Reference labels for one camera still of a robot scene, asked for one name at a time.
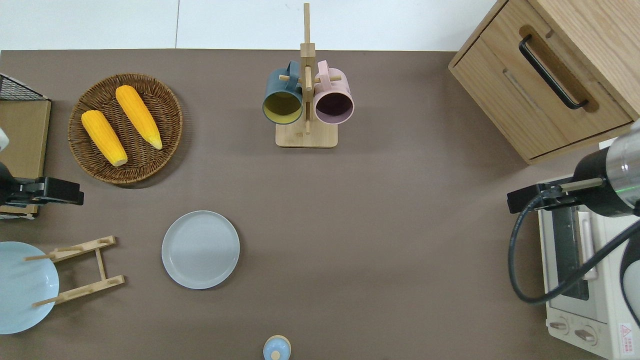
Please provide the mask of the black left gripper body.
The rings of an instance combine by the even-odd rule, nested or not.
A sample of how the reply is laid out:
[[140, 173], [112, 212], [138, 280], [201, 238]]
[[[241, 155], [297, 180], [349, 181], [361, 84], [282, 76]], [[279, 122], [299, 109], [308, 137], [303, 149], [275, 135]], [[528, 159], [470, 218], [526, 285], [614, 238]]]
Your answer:
[[29, 179], [22, 185], [28, 204], [41, 207], [46, 204], [69, 204], [82, 206], [85, 194], [75, 182], [54, 177]]

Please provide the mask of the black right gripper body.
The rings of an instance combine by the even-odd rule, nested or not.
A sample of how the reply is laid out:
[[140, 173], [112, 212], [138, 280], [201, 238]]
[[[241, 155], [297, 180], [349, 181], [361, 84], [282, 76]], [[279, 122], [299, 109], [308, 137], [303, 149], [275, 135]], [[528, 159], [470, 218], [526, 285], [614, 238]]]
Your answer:
[[533, 210], [536, 211], [551, 211], [560, 207], [559, 202], [556, 200], [557, 196], [562, 196], [560, 192], [561, 185], [553, 183], [535, 183], [533, 185], [522, 187], [521, 189], [509, 192], [507, 194], [507, 207], [510, 214], [521, 214], [525, 210], [526, 205], [530, 203], [540, 194], [545, 191], [551, 191], [551, 194], [547, 197], [543, 197], [537, 205], [534, 205]]

